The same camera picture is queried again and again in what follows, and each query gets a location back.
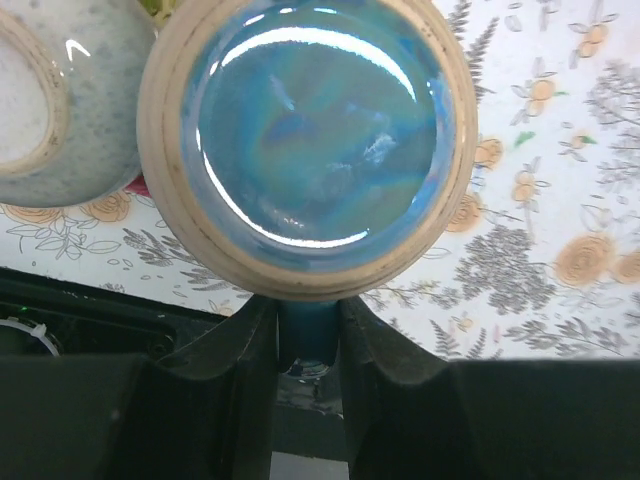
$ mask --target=white tablecloth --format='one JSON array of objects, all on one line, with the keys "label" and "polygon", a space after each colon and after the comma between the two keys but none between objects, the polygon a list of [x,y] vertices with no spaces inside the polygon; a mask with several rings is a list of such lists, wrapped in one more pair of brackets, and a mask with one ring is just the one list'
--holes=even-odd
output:
[{"label": "white tablecloth", "polygon": [[[450,359],[640,355],[640,5],[435,3],[481,97],[476,168],[448,231],[365,300]],[[2,266],[223,315],[248,298],[143,196],[3,211]]]}]

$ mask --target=gray leaf print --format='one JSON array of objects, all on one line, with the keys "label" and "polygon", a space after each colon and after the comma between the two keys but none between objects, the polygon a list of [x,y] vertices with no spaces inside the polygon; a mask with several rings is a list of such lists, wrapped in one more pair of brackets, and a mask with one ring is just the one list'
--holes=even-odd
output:
[{"label": "gray leaf print", "polygon": [[460,303],[461,296],[458,290],[445,287],[438,292],[439,285],[439,282],[429,280],[411,282],[409,285],[385,283],[375,290],[363,293],[362,297],[377,312],[385,310],[391,302],[409,309],[418,306],[421,299],[428,299],[444,309],[450,309]]},{"label": "gray leaf print", "polygon": [[457,348],[460,347],[460,344],[457,340],[433,320],[431,320],[431,325],[436,333],[436,355],[443,358],[459,357],[460,352],[458,352]]},{"label": "gray leaf print", "polygon": [[586,100],[603,128],[624,127],[610,145],[612,158],[598,165],[599,183],[609,192],[635,189],[640,183],[640,69],[609,62]]},{"label": "gray leaf print", "polygon": [[469,8],[471,8],[470,0],[458,0],[453,12],[447,17],[449,27],[459,42],[462,41],[462,34],[469,22]]},{"label": "gray leaf print", "polygon": [[556,287],[547,282],[544,265],[529,261],[531,240],[522,229],[496,225],[465,246],[467,257],[456,267],[465,300],[490,292],[489,305],[499,315],[546,306]]},{"label": "gray leaf print", "polygon": [[555,350],[561,357],[591,357],[598,353],[622,356],[620,348],[628,345],[618,332],[602,327],[591,330],[585,322],[573,317],[573,321],[555,325],[551,331],[539,320],[527,320],[520,327],[507,329],[505,338],[524,342],[532,350]]},{"label": "gray leaf print", "polygon": [[[155,235],[141,230],[142,234],[136,233],[127,228],[124,229],[126,235],[123,241],[126,245],[138,251],[140,260],[147,265],[155,267],[169,267],[174,262],[190,265],[190,271],[180,271],[189,280],[187,283],[196,292],[212,292],[231,289],[238,299],[246,299],[250,293],[232,286],[229,282],[222,280],[219,276],[206,268],[193,255],[187,252],[182,244],[173,237],[163,235],[158,239]],[[177,296],[184,294],[174,292]]]},{"label": "gray leaf print", "polygon": [[120,285],[119,283],[103,283],[102,285],[98,286],[100,288],[103,288],[104,290],[109,290],[111,292],[126,293],[124,286]]},{"label": "gray leaf print", "polygon": [[469,70],[471,71],[471,79],[473,80],[473,86],[476,90],[476,99],[478,103],[480,103],[485,93],[491,92],[491,90],[481,86],[480,81],[482,80],[482,64],[484,62],[484,57],[487,53],[487,49],[489,48],[489,42],[496,32],[497,26],[498,17],[494,17],[491,19],[491,22],[489,22],[489,25],[487,25],[484,32],[482,32],[476,41],[471,44],[469,50],[466,52],[467,61],[469,62]]},{"label": "gray leaf print", "polygon": [[635,292],[633,295],[631,295],[631,301],[634,303],[635,309],[629,310],[624,314],[624,318],[627,321],[625,327],[640,327],[640,293]]},{"label": "gray leaf print", "polygon": [[484,353],[484,347],[486,343],[487,343],[487,331],[484,328],[482,328],[480,330],[480,336],[478,337],[478,340],[467,353],[467,358],[472,360],[478,360],[482,358],[483,357],[482,354]]}]

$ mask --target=glossy glaze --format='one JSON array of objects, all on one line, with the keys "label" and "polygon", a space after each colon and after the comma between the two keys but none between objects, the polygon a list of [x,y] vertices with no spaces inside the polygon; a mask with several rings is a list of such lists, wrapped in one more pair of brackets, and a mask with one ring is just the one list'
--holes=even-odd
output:
[{"label": "glossy glaze", "polygon": [[254,4],[201,52],[182,111],[190,185],[246,253],[333,272],[388,253],[446,181],[450,93],[374,2]]},{"label": "glossy glaze", "polygon": [[[225,202],[230,197],[223,198],[217,189],[222,185],[219,179],[214,184],[217,177],[211,160],[205,163],[198,150],[202,102],[197,94],[203,93],[201,87],[206,90],[215,64],[215,58],[207,61],[206,52],[211,52],[212,42],[225,48],[247,20],[273,5],[256,5],[250,0],[187,0],[163,28],[145,68],[138,104],[138,145],[145,179],[176,237],[221,278],[281,300],[346,298],[375,288],[408,268],[433,245],[455,213],[471,176],[477,138],[473,83],[464,54],[431,2],[378,2],[378,7],[393,10],[411,25],[402,31],[419,32],[433,57],[425,68],[437,65],[429,80],[435,149],[407,213],[382,231],[341,247],[321,248],[327,247],[326,242],[307,247],[286,244],[269,238],[272,232],[266,235],[264,229],[254,228],[255,223],[245,222],[246,214],[240,211],[238,215]],[[279,7],[298,5],[282,3]],[[368,8],[364,3],[360,7]],[[354,11],[366,19],[366,11]],[[199,142],[202,148],[202,135]]]},{"label": "glossy glaze", "polygon": [[[0,172],[0,202],[73,205],[131,182],[140,169],[136,99],[155,40],[153,24],[137,1],[0,0],[0,12],[17,19],[48,60],[37,64],[28,55],[17,58],[6,35],[0,44],[2,59],[10,63],[9,69],[17,65],[24,71],[27,61],[36,72],[48,68],[57,75],[58,87],[46,102],[50,111],[66,116],[59,121],[55,115],[42,115],[47,107],[37,100],[42,90],[33,78],[0,75],[2,106],[13,102],[28,107],[0,118],[0,128],[15,132],[14,143],[1,150],[0,167],[11,161],[13,166]],[[60,108],[51,109],[52,102]],[[57,125],[58,132],[48,138],[46,155],[25,166],[20,164],[20,156],[28,153],[23,145],[33,147],[43,137],[41,120],[28,129],[34,118],[46,118],[44,123]]]}]

